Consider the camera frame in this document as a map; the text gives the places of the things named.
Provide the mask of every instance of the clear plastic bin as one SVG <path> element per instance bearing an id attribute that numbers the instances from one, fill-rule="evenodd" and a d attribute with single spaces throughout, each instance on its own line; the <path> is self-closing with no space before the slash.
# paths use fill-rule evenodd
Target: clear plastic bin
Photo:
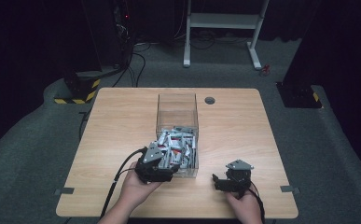
<path id="1" fill-rule="evenodd" d="M 198 173 L 198 110 L 196 94 L 160 94 L 157 139 L 165 148 L 162 165 L 180 169 L 174 177 L 196 177 Z"/>

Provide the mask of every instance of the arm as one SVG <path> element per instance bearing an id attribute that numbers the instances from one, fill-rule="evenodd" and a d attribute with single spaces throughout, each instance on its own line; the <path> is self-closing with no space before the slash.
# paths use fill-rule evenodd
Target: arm
<path id="1" fill-rule="evenodd" d="M 247 191 L 241 199 L 236 199 L 231 192 L 224 192 L 226 199 L 242 224 L 261 224 L 261 211 L 256 197 Z"/>
<path id="2" fill-rule="evenodd" d="M 130 168 L 135 166 L 136 162 L 132 163 Z M 117 202 L 99 221 L 99 224 L 127 223 L 132 211 L 143 203 L 160 185 L 160 182 L 145 184 L 139 179 L 134 170 L 128 171 Z"/>

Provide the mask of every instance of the gray carpet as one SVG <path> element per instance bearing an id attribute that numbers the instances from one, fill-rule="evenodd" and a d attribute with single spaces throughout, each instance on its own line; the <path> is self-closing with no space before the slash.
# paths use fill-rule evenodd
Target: gray carpet
<path id="1" fill-rule="evenodd" d="M 183 49 L 163 45 L 135 48 L 146 58 L 139 87 L 255 88 L 260 91 L 290 184 L 299 216 L 276 223 L 361 223 L 361 162 L 333 114 L 322 87 L 313 86 L 324 108 L 285 108 L 275 82 L 282 81 L 299 42 L 258 41 L 267 77 L 255 71 L 244 42 L 225 39 L 209 49 L 191 50 L 191 67 L 183 68 Z M 203 48 L 208 43 L 193 42 Z M 142 60 L 133 56 L 137 75 Z M 102 79 L 111 87 L 119 74 Z M 117 87 L 132 86 L 130 73 Z M 93 105 L 56 105 L 66 91 L 62 80 L 48 86 L 45 103 L 25 116 L 0 140 L 0 223 L 64 223 L 55 213 L 59 196 L 76 154 L 82 115 Z M 95 223 L 97 217 L 72 218 L 69 223 Z M 181 223 L 184 220 L 132 219 L 130 223 Z M 187 223 L 230 223 L 230 220 L 189 220 Z"/>

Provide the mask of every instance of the wooden table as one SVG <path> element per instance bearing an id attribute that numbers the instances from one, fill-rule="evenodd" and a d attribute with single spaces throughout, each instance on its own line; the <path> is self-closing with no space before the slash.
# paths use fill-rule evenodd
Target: wooden table
<path id="1" fill-rule="evenodd" d="M 123 161 L 156 140 L 160 93 L 196 93 L 199 120 L 199 171 L 196 178 L 165 182 L 132 217 L 235 217 L 212 174 L 225 178 L 226 165 L 237 159 L 254 165 L 252 181 L 264 202 L 266 218 L 294 218 L 298 209 L 267 114 L 257 90 L 191 88 L 103 88 L 99 90 L 57 207 L 61 217 L 98 217 Z M 208 105 L 206 97 L 214 97 Z M 122 175 L 109 208 L 117 200 Z"/>

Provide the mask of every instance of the yellow black hazard tape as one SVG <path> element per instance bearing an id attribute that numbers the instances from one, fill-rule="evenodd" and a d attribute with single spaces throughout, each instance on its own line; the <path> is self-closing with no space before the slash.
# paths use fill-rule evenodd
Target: yellow black hazard tape
<path id="1" fill-rule="evenodd" d="M 313 99 L 314 99 L 315 102 L 319 101 L 319 96 L 317 95 L 316 92 L 313 93 Z"/>
<path id="2" fill-rule="evenodd" d="M 93 97 L 95 96 L 96 90 L 98 88 L 99 83 L 101 82 L 100 79 L 95 80 L 92 83 L 92 86 L 88 92 L 86 92 L 86 97 L 84 98 L 55 98 L 55 103 L 59 105 L 66 105 L 66 104 L 77 104 L 83 105 L 89 103 Z"/>

